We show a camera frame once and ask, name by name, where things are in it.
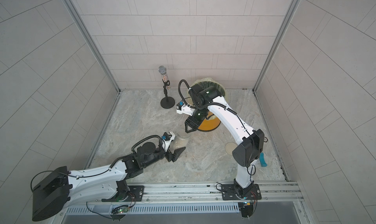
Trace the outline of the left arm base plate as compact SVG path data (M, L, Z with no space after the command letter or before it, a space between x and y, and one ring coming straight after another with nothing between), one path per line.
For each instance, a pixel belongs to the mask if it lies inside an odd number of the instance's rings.
M117 192L112 198L102 199L102 202L140 202L144 195L143 185L129 186L128 191Z

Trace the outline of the clear oatmeal jar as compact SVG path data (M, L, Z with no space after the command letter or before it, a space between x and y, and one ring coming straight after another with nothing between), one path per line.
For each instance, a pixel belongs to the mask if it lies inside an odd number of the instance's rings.
M185 129L178 129L176 132L174 148L179 149L186 147L190 140L190 135L186 133Z

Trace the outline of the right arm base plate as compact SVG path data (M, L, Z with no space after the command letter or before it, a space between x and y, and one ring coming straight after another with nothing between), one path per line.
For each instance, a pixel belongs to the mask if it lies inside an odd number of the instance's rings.
M222 184L217 188L222 194L223 200L261 200L261 192L258 184L250 184L242 188L237 184Z

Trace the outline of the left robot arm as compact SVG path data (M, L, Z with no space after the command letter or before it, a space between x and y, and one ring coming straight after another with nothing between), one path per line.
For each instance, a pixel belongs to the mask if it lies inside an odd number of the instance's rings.
M31 186L32 220L43 221L71 205L95 200L130 202L130 205L116 208L116 214L132 208L142 199L143 193L133 191L126 181L164 158L175 162L186 148L171 151L169 148L174 140L173 132L151 135L133 145L131 154L116 158L110 165L87 170L69 171L66 166L48 170L42 181Z

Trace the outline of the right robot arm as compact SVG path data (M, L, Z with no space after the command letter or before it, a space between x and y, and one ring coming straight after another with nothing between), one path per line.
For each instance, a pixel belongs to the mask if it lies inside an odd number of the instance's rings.
M185 121L185 132L197 131L204 120L208 119L208 113L213 113L237 144L232 151L233 158L238 164L234 180L234 192L237 198L260 200L252 175L256 171L255 163L263 151L264 132L260 129L256 131L246 124L214 86L204 89L199 84L189 86L186 80L180 80L178 93L182 100L176 106L177 113L189 115Z

